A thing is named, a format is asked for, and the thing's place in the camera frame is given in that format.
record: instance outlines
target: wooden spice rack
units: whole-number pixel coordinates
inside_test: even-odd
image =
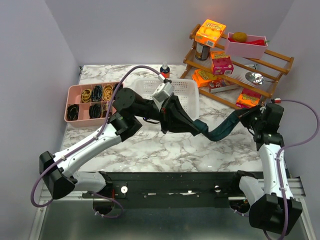
[[[204,71],[207,71],[210,73],[212,72],[211,68],[210,68],[210,64],[211,64],[210,58],[206,61],[199,61],[195,58],[196,47],[197,47],[197,42],[195,41],[195,36],[196,36],[196,33],[199,30],[200,26],[201,26],[200,24],[197,24],[189,35],[189,38],[193,40],[193,43],[192,43],[191,49],[186,54],[186,56],[183,60],[183,63],[185,63],[187,65],[186,65],[186,69],[185,69],[184,73],[180,77],[182,79],[184,79],[186,76],[190,77],[191,76],[190,71],[193,68],[201,69],[201,70],[204,70]],[[227,35],[223,34],[222,38],[226,39]],[[221,49],[221,50],[225,49],[225,47],[223,45],[218,44],[218,43],[216,44],[215,47],[218,49]],[[273,96],[273,94],[276,91],[276,88],[277,88],[277,85],[279,83],[280,78],[283,75],[287,75],[290,72],[292,64],[294,62],[294,57],[285,56],[285,55],[282,55],[280,53],[277,53],[277,52],[274,52],[274,51],[271,51],[268,49],[265,50],[264,54],[270,55],[270,56],[273,56],[277,59],[282,60],[282,62],[284,62],[284,64],[283,64],[284,67],[274,65],[272,63],[269,63],[267,61],[260,60],[260,59],[254,59],[254,58],[246,58],[246,59],[250,60],[253,63],[265,66],[265,67],[267,67],[267,69],[275,70],[275,72],[277,73],[276,76],[267,74],[266,72],[263,72],[263,71],[260,71],[257,69],[253,69],[249,66],[241,64],[241,63],[234,61],[234,60],[232,61],[233,66],[234,66],[233,73],[230,75],[220,75],[221,78],[223,78],[229,82],[235,83],[242,88],[250,89],[256,93],[261,94],[262,95],[261,100],[260,100],[261,104],[264,104],[266,99],[271,98]],[[262,86],[256,86],[253,83],[251,83],[245,79],[246,72],[255,72],[255,73],[261,74],[262,76],[264,76],[265,80],[269,81],[270,83],[267,86],[265,86],[266,84],[264,84]],[[239,90],[237,91],[237,93],[236,93],[237,95],[239,95],[242,88],[240,88],[240,91]],[[239,107],[236,106],[236,104],[235,104],[237,99],[230,100],[228,98],[226,99],[225,97],[221,97],[221,95],[222,95],[221,93],[223,93],[223,92],[209,93],[209,90],[207,88],[201,87],[201,88],[199,88],[199,93],[202,95],[205,95],[211,99],[214,99],[222,104],[225,104],[229,107],[232,107],[234,109],[239,109]]]

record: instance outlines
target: metal spoon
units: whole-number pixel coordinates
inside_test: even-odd
[[[265,78],[260,74],[253,71],[248,71],[245,74],[245,79],[247,79],[250,83],[254,85],[262,85],[264,82],[273,83],[273,81],[267,81]]]

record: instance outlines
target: white marble surface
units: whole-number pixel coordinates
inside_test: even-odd
[[[159,69],[160,65],[149,65]],[[117,82],[133,65],[86,65],[79,84]],[[170,78],[178,78],[184,65],[170,65]],[[132,86],[138,78],[154,78],[148,70],[134,71],[124,82]],[[199,96],[199,119],[209,130],[217,127],[233,110],[203,95]],[[262,163],[252,136],[239,123],[233,132],[219,142],[202,135],[160,132],[160,125],[143,122],[143,127],[131,138],[115,145],[80,168],[80,171],[106,172],[214,172],[262,171]],[[88,136],[97,127],[67,126],[62,148],[68,148]]]

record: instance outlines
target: pink organizer tray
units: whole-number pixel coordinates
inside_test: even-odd
[[[232,32],[228,33],[228,38],[233,36]],[[256,41],[259,39],[263,39],[265,42],[265,36],[254,36],[254,35],[247,35],[247,42]],[[228,39],[225,41],[224,51],[225,54],[232,56],[238,56],[243,58],[250,58],[250,59],[261,59],[265,53],[265,50],[268,47],[268,43],[265,46],[259,45],[252,45],[246,44],[241,42],[231,42]]]
[[[89,116],[89,108],[91,105],[94,104],[104,104],[108,103],[108,101],[97,101],[97,102],[87,102],[87,103],[81,103],[81,93],[85,89],[91,89],[91,91],[94,89],[96,85],[101,85],[102,88],[106,85],[111,85],[112,87],[115,86],[118,82],[104,82],[104,83],[94,83],[94,84],[83,84],[83,85],[73,85],[69,87],[68,90],[68,97],[66,100],[65,105],[65,111],[64,111],[64,120],[71,124],[75,128],[81,128],[81,127],[90,127],[90,126],[100,126],[104,123],[106,120],[105,117],[100,118],[91,118]],[[78,104],[79,105],[79,114],[78,119],[69,121],[67,119],[67,109],[70,105]],[[112,107],[112,113],[114,114],[116,112],[116,109]]]

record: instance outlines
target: white wall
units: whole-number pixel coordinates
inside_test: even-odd
[[[300,100],[320,114],[320,1],[295,0],[270,43],[270,49],[295,57],[291,72],[281,79],[276,97]],[[307,139],[316,129],[312,112],[294,103],[283,103],[280,132],[286,145]],[[293,176],[300,176],[316,235],[320,238],[320,136],[303,146],[288,149],[285,160]]]
[[[79,67],[43,0],[2,0],[0,36],[0,238],[24,240],[39,155],[60,147]]]
[[[81,64],[182,63],[209,18],[271,39],[294,0],[45,0]]]

